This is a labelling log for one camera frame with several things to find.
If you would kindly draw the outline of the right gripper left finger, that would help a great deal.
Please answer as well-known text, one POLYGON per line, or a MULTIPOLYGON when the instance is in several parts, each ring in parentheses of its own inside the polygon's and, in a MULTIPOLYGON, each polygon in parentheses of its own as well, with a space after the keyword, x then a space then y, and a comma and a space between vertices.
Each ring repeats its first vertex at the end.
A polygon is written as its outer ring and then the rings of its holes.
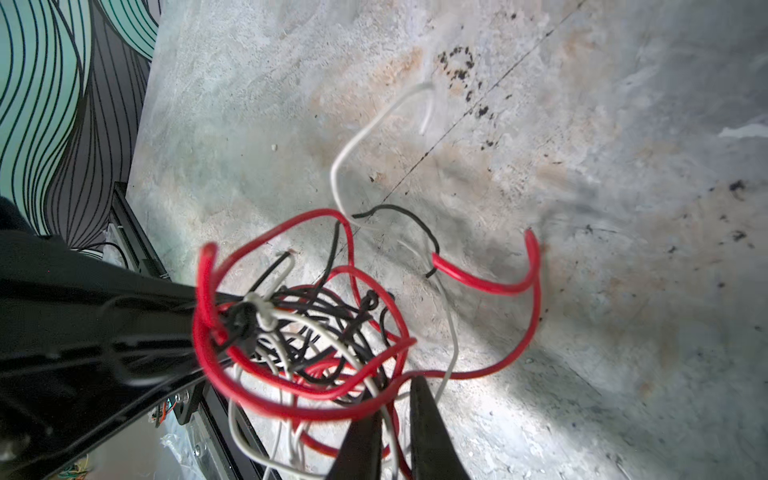
POLYGON ((352 421, 326 480, 379 480, 382 460, 382 413, 352 421))

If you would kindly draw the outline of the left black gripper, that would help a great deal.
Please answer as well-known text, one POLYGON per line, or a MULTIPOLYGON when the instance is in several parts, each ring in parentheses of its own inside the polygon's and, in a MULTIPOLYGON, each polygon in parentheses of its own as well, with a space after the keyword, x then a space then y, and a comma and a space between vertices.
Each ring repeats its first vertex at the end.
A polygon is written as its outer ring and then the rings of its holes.
POLYGON ((201 380, 192 288, 34 233, 1 203, 1 475, 52 476, 201 380))

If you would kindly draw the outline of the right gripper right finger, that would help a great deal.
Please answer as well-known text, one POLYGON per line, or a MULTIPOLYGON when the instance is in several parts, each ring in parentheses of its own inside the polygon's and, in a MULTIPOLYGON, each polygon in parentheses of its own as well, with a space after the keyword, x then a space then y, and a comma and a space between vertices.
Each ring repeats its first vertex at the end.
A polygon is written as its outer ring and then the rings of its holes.
POLYGON ((469 480, 424 377, 410 385, 411 470, 415 480, 469 480))

